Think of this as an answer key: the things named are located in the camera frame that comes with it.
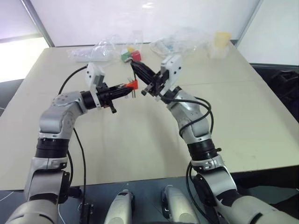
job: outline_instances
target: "dark floor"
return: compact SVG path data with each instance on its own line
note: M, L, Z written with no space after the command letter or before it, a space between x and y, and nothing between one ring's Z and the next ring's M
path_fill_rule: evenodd
M299 122L299 67L252 64L293 117Z
M271 74L265 75L264 79L267 79ZM0 108L6 108L10 99L13 97L15 91L20 86L22 80L15 80L11 82L0 83ZM243 177L248 178L252 174L241 174ZM285 178L293 178L294 175L285 172ZM91 216L91 224L99 224L104 222L105 215L108 211L110 203L113 201L116 194L123 190L129 189L135 195L135 213L133 217L134 223L150 222L150 221L167 221L162 216L161 204L160 204L160 191L168 185L181 189L187 196L187 190L185 186L185 180L183 177L159 179L159 180L145 180L136 182L123 182L123 183L111 183L111 184L98 184L87 186L87 202L94 204L94 214ZM241 189L245 194L250 194L264 200L267 203L276 204L280 201L289 199L293 196L298 196L298 190L293 188L279 188L273 186L257 186L249 189ZM23 202L25 202L23 193L14 192L11 196L1 201L9 191L0 191L0 224L5 223L10 214ZM65 223L78 223L79 213L77 211L80 200L75 198L69 198L66 203L60 207L61 215L65 220ZM298 207L298 199L294 199L293 202L287 202L284 205L286 207ZM197 212L198 217L202 224L206 224L207 221Z

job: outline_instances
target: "beige table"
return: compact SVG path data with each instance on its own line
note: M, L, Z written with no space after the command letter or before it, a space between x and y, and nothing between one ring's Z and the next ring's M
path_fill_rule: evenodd
M211 60L199 50L183 61L177 84L212 104L213 141L230 172L299 164L299 128L266 83L231 45L226 59ZM67 56L66 48L45 49L0 117L0 189L23 189L35 154L38 121L63 81L83 63ZM142 48L143 61L158 71L161 58ZM109 86L132 77L129 64L105 68ZM87 90L84 72L65 91ZM85 148L87 184L183 176L190 156L178 135L175 119L151 96L121 98L117 109L91 110L78 118L76 129ZM73 185L82 185L82 157L74 137Z

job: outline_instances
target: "plastic bag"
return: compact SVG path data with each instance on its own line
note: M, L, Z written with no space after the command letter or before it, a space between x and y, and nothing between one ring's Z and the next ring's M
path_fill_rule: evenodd
M182 28L174 34L150 43L150 48L161 57L179 53L186 56L208 44L209 36L193 28Z
M121 60L127 62L130 59L141 61L141 48L143 34L141 30L133 30L121 50Z
M115 42L118 36L108 37L93 47L68 50L70 58L76 62L110 62L119 60L120 52Z

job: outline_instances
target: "white backdrop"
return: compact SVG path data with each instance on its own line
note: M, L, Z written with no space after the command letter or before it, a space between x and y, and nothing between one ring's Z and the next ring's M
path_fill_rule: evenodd
M258 0L31 0L55 46L95 44L143 31L151 42L179 27L238 39Z
M263 0L238 50L250 63L299 65L299 0Z

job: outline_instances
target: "wire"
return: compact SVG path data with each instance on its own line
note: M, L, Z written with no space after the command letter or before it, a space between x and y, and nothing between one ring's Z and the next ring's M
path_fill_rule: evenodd
M9 193L7 196L5 196L4 198L0 199L0 202L4 201L5 199L7 199L9 196L11 196L14 192Z
M67 79L64 81L64 83L60 87L60 90L59 90L58 94L60 94L62 92L62 90L64 89L65 84L70 80L70 78L72 78L75 74L77 74L78 72L80 72L80 71L82 71L83 69L86 69L86 68L87 68L87 65L85 65L82 68L79 68L76 71L74 71L73 73L71 73L70 76L67 77Z
M82 197L82 207L81 207L81 214L80 214L80 223L82 223L83 214L84 214L84 205L85 205L85 194L86 194L86 162L85 162L84 149L83 149L83 146L81 144L81 141L79 139L78 133L77 133L75 128L74 128L74 133L76 135L76 138L77 138L78 143L79 143L80 148L81 148L82 159L83 159L83 168L84 168L83 197Z
M62 216L61 216L61 214L60 214L60 210L59 210L59 209L60 209L60 204L58 204L58 215L59 215L61 221L62 221L64 224L66 224L65 221L64 221L64 219L62 218Z
M204 108L207 109L207 112L200 118L194 120L194 121L191 121L189 122L188 124L184 125L183 127L180 128L179 130L179 135L182 137L182 133L184 131L185 128L187 128L188 126L192 125L192 124L195 124L196 122L199 122L201 121L202 119L204 119L205 117L207 117L209 114L211 116L211 129L210 129L210 133L212 133L213 131L213 127L214 127L214 116L213 116L213 113L212 113L212 107L211 107L211 104L206 101L205 99L202 99L202 98L199 98L199 97L195 97L196 99L200 100L200 101L203 101L204 103L206 103L207 105L201 103L201 102L198 102L198 101L195 101L195 100L187 100L187 99L172 99L172 98L168 98L168 97L164 97L162 96L161 94L159 94L159 97L161 97L161 99L163 100L166 100L166 101L171 101L171 102L181 102L181 103L194 103L194 104L198 104L198 105L201 105L203 106ZM193 179L192 179L192 164L191 162L189 162L188 164L188 167L187 167L187 170L186 170L186 176L185 176L185 180L186 180L186 186L187 186L187 191L188 191L188 194L194 204L194 206L197 208L197 210L201 213L201 215L206 218L207 221L209 221L211 224L215 224L215 222L198 206L198 204L196 203L192 193L191 193L191 190L190 190L190 185L189 185L189 179L193 182Z
M71 182L73 180L73 173L74 173L74 166L73 166L73 160L71 158L71 154L70 154L70 151L68 150L67 151L67 156L69 158L69 161L70 161L70 167L71 167L71 175L70 175L70 186L71 186Z
M73 73L71 73L71 74L67 77L67 79L64 81L64 83L62 84L62 86L60 87L60 90L59 90L59 92L58 92L58 95L62 93L62 90L64 89L66 83L70 80L70 78L72 78L75 74L77 74L78 72L80 72L80 71L82 71L82 70L84 70L84 69L86 69L86 68L87 68L87 65L85 65L85 66L83 66L83 67L81 67L81 68L75 70ZM67 151L67 156L68 156L68 158L69 158L69 161L70 161L70 167L71 167L70 184L69 184L69 186L71 186L71 182L72 182L72 180L73 180L74 165L73 165L73 160L72 160L72 158L71 158L71 153L70 153L69 150Z
M188 194L194 204L194 206L197 208L197 210L201 213L201 215L206 218L207 221L209 221L211 224L216 224L209 216L207 216L206 213L204 213L204 211L198 206L198 204L196 203L192 193L191 193L191 190L190 190L190 186L189 186L189 179L188 179L188 176L191 176L191 170L192 170L192 165L191 165L191 162L189 162L188 164L188 167L187 167L187 170L186 170L186 176L185 176L185 180L186 180L186 185L187 185L187 191L188 191Z
M201 102L198 102L198 101L195 101L195 100L188 100L188 99L172 99L172 98L168 98L168 97L165 97L165 96L162 96L161 94L159 94L159 97L163 100L166 100L166 101L171 101L171 102L180 102L180 103L193 103L193 104L198 104L198 105L201 105L203 106L204 108L207 109L207 112L201 116L200 118L196 119L196 120L193 120L191 122L189 122L188 124L184 125L183 127L180 128L179 130L179 135L182 137L182 133L183 133L183 130L185 128L187 128L188 126L190 125L193 125L199 121L201 121L202 119L204 119L205 117L207 117L209 114L211 115L211 131L213 131L213 126L214 126L214 117L213 117L213 114L212 114L212 111L211 111L211 105L209 102L207 102L206 100L204 99L201 99L201 98L197 98L195 97L196 99L199 99L199 100L202 100L203 102L207 103L208 106L206 106L205 104L201 103Z

